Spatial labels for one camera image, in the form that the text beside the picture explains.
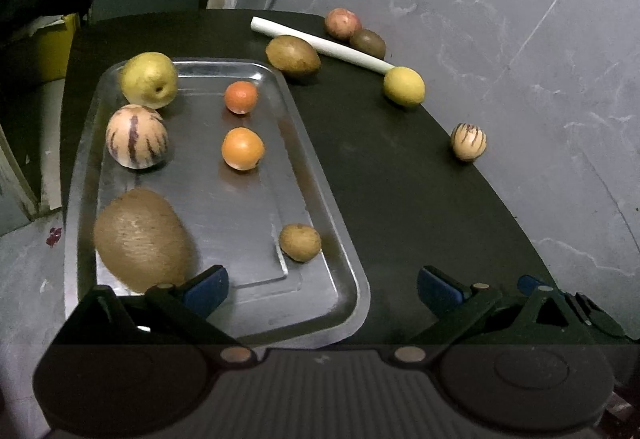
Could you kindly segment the brown kiwi near leek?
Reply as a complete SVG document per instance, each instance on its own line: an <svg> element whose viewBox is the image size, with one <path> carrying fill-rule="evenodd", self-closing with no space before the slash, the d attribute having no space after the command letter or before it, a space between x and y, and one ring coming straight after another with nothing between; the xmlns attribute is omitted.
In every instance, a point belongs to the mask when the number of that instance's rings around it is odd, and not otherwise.
<svg viewBox="0 0 640 439"><path fill-rule="evenodd" d="M321 66L316 49L307 41L291 35L273 38L265 52L269 63L288 75L308 76L318 72Z"/></svg>

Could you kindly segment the yellow lemon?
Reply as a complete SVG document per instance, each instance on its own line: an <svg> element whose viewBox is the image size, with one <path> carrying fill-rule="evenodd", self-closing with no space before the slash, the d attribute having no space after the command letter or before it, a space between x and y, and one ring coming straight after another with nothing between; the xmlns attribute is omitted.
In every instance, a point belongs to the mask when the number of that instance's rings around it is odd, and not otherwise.
<svg viewBox="0 0 640 439"><path fill-rule="evenodd" d="M384 76L383 91L388 99L405 107L419 106L425 99L426 86L415 70L395 66Z"/></svg>

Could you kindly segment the yellow box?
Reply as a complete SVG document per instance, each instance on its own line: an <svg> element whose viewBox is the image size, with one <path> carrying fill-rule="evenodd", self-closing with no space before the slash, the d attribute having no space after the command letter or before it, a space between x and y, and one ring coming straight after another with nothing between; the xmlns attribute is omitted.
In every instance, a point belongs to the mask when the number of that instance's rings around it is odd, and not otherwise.
<svg viewBox="0 0 640 439"><path fill-rule="evenodd" d="M78 27L77 13L40 16L29 25L27 32L42 82L66 77L70 49Z"/></svg>

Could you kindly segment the striped pepino melon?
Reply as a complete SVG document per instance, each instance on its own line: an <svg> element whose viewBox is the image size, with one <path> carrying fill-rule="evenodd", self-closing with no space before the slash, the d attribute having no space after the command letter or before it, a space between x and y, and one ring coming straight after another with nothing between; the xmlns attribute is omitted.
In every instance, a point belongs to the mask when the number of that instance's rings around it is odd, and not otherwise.
<svg viewBox="0 0 640 439"><path fill-rule="evenodd" d="M169 138L163 118L156 110L127 104L108 121L105 145L119 165L141 170L160 165L166 159Z"/></svg>
<svg viewBox="0 0 640 439"><path fill-rule="evenodd" d="M474 162L486 151L487 134L478 126L459 124L451 133L450 143L458 159Z"/></svg>

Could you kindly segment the dark green kiwi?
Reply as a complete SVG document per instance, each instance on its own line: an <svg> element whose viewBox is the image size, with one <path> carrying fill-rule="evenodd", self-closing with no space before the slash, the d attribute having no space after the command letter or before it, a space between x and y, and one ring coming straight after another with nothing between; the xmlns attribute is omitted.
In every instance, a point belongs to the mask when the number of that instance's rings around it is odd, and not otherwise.
<svg viewBox="0 0 640 439"><path fill-rule="evenodd" d="M386 55L386 42L376 32L370 29L358 29L349 38L350 45L365 54L383 60Z"/></svg>

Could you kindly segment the silver metal tray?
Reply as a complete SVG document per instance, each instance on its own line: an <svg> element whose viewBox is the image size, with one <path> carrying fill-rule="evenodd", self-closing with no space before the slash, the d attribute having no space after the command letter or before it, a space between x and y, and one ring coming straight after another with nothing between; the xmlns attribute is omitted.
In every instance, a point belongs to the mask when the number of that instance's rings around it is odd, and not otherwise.
<svg viewBox="0 0 640 439"><path fill-rule="evenodd" d="M166 162L149 171L119 166L105 145L107 121L125 100L119 67L96 84L78 145L64 231L64 305L73 311L94 285L127 294L92 243L99 212L132 188L155 191L174 208L195 249L192 269L221 265L226 300L209 320L252 348L322 348L354 335L367 318L370 289L356 249L283 76L251 60L180 58L177 98L160 112L168 131ZM258 89L254 110L224 105L232 82ZM228 166L221 144L248 128L265 144L256 168ZM281 251L285 225L318 231L320 253L298 263Z"/></svg>

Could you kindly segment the yellow-green pear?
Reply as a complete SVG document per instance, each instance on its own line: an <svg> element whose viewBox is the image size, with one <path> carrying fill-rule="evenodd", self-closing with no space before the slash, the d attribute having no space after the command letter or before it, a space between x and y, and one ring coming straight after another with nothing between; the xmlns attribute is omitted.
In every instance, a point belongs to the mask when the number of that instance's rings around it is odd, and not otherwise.
<svg viewBox="0 0 640 439"><path fill-rule="evenodd" d="M129 103L157 110L175 100L177 69L167 55L143 52L126 62L119 73L119 87Z"/></svg>

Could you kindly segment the orange mandarin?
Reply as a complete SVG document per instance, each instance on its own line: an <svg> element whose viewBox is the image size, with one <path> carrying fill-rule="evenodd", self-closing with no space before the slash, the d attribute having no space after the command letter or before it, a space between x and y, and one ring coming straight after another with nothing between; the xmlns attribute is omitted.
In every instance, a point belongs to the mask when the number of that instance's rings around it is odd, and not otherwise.
<svg viewBox="0 0 640 439"><path fill-rule="evenodd" d="M265 155L265 144L258 134L248 128L238 127L228 131L221 144L224 162L239 171L257 167Z"/></svg>

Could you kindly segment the small orange tangerine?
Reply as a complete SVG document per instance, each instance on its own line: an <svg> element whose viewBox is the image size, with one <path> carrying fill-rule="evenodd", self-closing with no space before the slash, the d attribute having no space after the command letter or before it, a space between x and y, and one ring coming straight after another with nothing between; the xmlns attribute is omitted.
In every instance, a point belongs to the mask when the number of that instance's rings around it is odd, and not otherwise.
<svg viewBox="0 0 640 439"><path fill-rule="evenodd" d="M258 89L249 81L240 80L229 84L224 92L224 105L231 113L246 115L254 110L258 101Z"/></svg>

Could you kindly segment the large brown kiwi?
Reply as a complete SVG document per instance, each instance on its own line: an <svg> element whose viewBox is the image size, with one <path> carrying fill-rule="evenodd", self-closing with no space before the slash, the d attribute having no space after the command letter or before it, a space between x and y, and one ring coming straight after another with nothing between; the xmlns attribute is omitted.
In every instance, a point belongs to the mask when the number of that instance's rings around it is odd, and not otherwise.
<svg viewBox="0 0 640 439"><path fill-rule="evenodd" d="M118 196L99 213L93 244L105 268L136 293L181 285L193 265L189 233L167 200L147 188Z"/></svg>

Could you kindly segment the white leek stalk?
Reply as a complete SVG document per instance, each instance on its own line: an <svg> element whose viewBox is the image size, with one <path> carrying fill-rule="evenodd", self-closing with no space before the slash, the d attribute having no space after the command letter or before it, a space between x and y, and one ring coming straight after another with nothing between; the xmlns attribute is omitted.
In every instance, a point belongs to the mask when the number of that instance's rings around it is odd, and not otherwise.
<svg viewBox="0 0 640 439"><path fill-rule="evenodd" d="M253 32L258 32L258 34L266 35L270 38L277 38L279 36L293 36L299 38L308 42L314 50L323 55L373 70L373 72L377 72L382 75L385 75L393 68L392 64L385 62L380 58L375 58L372 55L345 47L337 42L307 34L306 32L301 32L300 30L266 20L259 16L252 17L250 20L250 29Z"/></svg>

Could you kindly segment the pink red apple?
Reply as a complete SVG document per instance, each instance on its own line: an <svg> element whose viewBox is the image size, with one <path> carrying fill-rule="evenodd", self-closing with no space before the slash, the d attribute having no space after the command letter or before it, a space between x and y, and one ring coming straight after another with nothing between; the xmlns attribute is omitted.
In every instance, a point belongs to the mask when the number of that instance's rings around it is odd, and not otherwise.
<svg viewBox="0 0 640 439"><path fill-rule="evenodd" d="M361 29L359 17L349 9L336 8L324 18L326 32L333 38L349 40Z"/></svg>

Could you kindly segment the small tan longan fruit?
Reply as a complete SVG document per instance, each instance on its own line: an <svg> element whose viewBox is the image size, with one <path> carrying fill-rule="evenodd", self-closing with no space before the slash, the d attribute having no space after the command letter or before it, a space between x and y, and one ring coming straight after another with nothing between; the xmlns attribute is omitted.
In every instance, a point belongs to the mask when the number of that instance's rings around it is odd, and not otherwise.
<svg viewBox="0 0 640 439"><path fill-rule="evenodd" d="M316 257L322 248L321 237L310 225L285 225L279 237L281 251L298 263L306 263Z"/></svg>

